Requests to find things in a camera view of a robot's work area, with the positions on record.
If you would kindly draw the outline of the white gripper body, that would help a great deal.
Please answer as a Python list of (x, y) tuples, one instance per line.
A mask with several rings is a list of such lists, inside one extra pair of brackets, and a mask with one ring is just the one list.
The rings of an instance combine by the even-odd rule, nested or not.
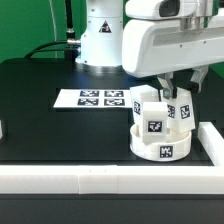
[(182, 31), (179, 20), (130, 20), (123, 32), (122, 66), (138, 78), (224, 61), (224, 16)]

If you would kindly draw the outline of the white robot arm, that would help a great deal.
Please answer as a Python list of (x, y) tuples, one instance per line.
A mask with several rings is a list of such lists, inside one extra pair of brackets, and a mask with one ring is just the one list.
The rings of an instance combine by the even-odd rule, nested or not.
[(166, 98), (176, 96), (171, 77), (194, 71), (197, 91), (208, 67), (224, 61), (221, 0), (86, 0), (80, 67), (101, 73), (121, 67), (138, 77), (157, 76)]

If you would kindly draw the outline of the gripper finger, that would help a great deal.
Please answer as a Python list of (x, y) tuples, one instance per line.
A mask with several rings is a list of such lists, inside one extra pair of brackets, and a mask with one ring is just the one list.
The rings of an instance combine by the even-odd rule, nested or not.
[(173, 73), (163, 73), (157, 76), (163, 88), (163, 97), (166, 99), (175, 99), (177, 97), (177, 88), (172, 84)]
[(189, 82), (189, 90), (194, 93), (200, 93), (202, 89), (203, 81), (208, 73), (209, 66), (203, 65), (199, 67), (195, 67), (193, 69), (193, 75)]

